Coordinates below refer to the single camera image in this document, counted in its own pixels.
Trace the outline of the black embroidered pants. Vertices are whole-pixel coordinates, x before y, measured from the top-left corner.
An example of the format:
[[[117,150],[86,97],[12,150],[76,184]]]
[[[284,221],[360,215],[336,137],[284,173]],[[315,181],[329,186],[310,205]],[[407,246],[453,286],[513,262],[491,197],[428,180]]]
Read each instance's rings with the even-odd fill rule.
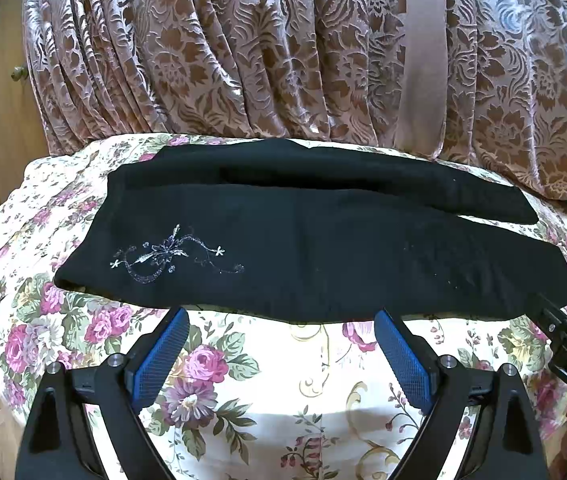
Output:
[[[162,148],[108,176],[56,286],[152,308],[211,306],[292,323],[567,305],[561,250],[515,232],[510,185],[288,140]]]

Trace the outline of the brown floral curtain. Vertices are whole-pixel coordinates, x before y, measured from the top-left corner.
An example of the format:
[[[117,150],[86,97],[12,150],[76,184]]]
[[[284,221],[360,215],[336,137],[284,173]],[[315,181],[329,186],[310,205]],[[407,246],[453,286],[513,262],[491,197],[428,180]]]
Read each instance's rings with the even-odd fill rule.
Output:
[[[51,154],[132,132],[383,146],[567,200],[567,0],[24,0]]]

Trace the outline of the wooden cabinet door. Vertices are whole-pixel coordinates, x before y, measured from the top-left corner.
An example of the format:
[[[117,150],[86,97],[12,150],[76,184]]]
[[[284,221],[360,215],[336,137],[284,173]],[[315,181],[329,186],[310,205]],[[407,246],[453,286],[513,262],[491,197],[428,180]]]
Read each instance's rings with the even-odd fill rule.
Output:
[[[26,166],[49,155],[30,84],[23,41],[23,0],[0,0],[0,204]]]

